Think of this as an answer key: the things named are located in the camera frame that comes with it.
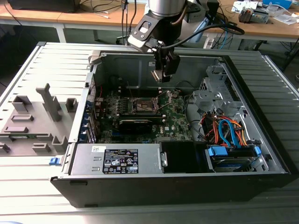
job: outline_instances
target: green circuit board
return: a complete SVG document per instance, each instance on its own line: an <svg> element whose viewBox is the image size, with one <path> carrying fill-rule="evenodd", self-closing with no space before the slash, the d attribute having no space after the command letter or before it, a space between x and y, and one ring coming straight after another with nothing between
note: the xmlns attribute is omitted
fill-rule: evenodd
<svg viewBox="0 0 299 224"><path fill-rule="evenodd" d="M128 112L131 110L131 101L139 100L146 101L151 98L126 98L128 100ZM101 136L98 138L98 143L159 143L162 140L191 140L191 132L188 129L188 122L184 114L183 97L177 96L171 99L171 104L163 107L169 103L169 97L163 95L158 98L157 104L161 108L159 114L164 115L162 124L153 124L150 133L143 134L123 134L117 129L118 112L115 107L122 97L115 93L106 96L105 108L107 114L99 118Z"/></svg>

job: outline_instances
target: motherboard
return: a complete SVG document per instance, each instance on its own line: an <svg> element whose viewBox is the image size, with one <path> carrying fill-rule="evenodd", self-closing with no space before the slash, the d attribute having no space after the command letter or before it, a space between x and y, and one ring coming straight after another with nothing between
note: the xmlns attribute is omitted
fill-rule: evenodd
<svg viewBox="0 0 299 224"><path fill-rule="evenodd" d="M177 91L156 97L122 96L112 91L100 99L98 143L159 143L191 140L184 98Z"/></svg>

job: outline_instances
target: wire bundle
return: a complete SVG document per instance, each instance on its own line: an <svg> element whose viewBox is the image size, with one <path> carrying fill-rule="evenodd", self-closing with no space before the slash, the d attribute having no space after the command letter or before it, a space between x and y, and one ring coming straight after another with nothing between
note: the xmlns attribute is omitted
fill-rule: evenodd
<svg viewBox="0 0 299 224"><path fill-rule="evenodd" d="M89 10L86 10L86 9L82 8L82 6L83 6L85 3L87 3L88 1L90 1L90 5L91 5L91 8L92 8L92 11L89 11ZM89 13L101 13L101 12L108 11L108 10L110 10L110 9L114 9L114 8L119 8L119 7L121 7L121 5L118 5L118 6L113 6L113 7L111 7L111 8L107 8L107 9L105 9L105 10L95 11L95 9L96 9L97 7L100 7L100 6L109 6L109 5L110 5L111 3L113 3L113 2L119 2L119 1L118 1L118 0L111 0L111 2L109 2L109 3L106 3L106 4L98 4L98 5L96 5L96 6L93 6L93 0L85 0L85 1L83 1L83 2L80 3L79 7L80 7L81 10L83 10L83 11L85 11L85 12L89 12Z"/></svg>
<svg viewBox="0 0 299 224"><path fill-rule="evenodd" d="M230 124L233 127L233 130L231 130L231 136L232 136L232 140L234 142L234 145L238 145L234 139L235 139L235 134L237 136L237 139L240 143L241 146L247 146L245 137L244 137L244 130L242 129L243 127L237 123L235 120L232 120L229 117L223 116L223 115L208 115L208 114L204 114L203 118L201 120L201 125L204 123L205 119L213 119L212 122L212 129L205 135L205 138L211 142L214 143L216 145L221 145L221 146L225 146L225 147L230 147L230 143L227 141L227 139L225 139L222 135L222 124L223 125L229 125Z"/></svg>

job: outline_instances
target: desk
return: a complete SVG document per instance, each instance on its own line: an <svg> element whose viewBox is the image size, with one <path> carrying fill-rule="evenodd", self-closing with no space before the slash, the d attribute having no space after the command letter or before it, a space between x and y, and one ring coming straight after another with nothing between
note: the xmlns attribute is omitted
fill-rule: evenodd
<svg viewBox="0 0 299 224"><path fill-rule="evenodd" d="M245 24L239 22L239 14L232 13L232 5L234 0L221 0L221 8L224 14L229 18L231 22L238 24L238 27L245 30L245 35L239 36L242 39L251 40L265 40L265 41L285 41L285 42L296 42L299 37L299 25L294 23L292 25L286 25L273 18L269 19L267 24L261 23L250 23ZM298 10L299 7L292 5L290 10Z"/></svg>
<svg viewBox="0 0 299 224"><path fill-rule="evenodd" d="M93 4L97 2L104 4L105 1L93 0ZM30 11L30 10L13 10L6 0L0 0L0 24L19 25L17 21L5 9L4 4L14 17L24 26L37 27L53 27L57 30L60 42L66 42L64 29L93 29L93 30L114 30L121 31L121 8L109 10L109 19L98 16L95 13L84 12L78 10L77 13L68 14L60 12L45 12L45 11ZM119 2L113 3L109 6L98 8L106 10L113 6L117 6ZM133 20L132 26L135 27L141 20L144 14L144 4L137 4L137 13ZM128 22L134 14L134 5L128 6Z"/></svg>
<svg viewBox="0 0 299 224"><path fill-rule="evenodd" d="M121 9L110 10L109 17L106 19L100 17L94 13L83 12L79 10L75 14L66 14L59 12L42 12L42 11L27 11L27 10L13 10L6 0L0 0L0 24L19 25L13 17L4 8L4 2L6 3L9 11L19 20L24 26L40 26L40 27L54 27L57 30L60 42L66 42L64 36L64 28L77 28L77 29L92 29L92 30L116 30L121 31ZM265 40L265 41L284 41L284 42L296 42L299 37L298 24L285 25L273 18L270 18L270 24L245 24L240 23L237 13L231 13L231 8L234 0L221 0L221 6L224 14L230 18L229 20L238 24L239 27L245 30L245 35L234 35L234 39L250 39L250 40ZM133 27L137 25L144 14L145 5L137 5L137 14L133 21ZM299 7L292 6L291 10L296 10ZM128 7L129 21L134 12L134 5L129 4ZM210 29L205 32L208 36L207 41L221 35L223 31L221 29Z"/></svg>

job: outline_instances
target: warning label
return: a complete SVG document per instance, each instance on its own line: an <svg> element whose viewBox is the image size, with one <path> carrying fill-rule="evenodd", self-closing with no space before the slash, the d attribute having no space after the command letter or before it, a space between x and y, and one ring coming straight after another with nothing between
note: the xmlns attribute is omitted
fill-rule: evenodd
<svg viewBox="0 0 299 224"><path fill-rule="evenodd" d="M106 149L104 174L138 174L138 149Z"/></svg>

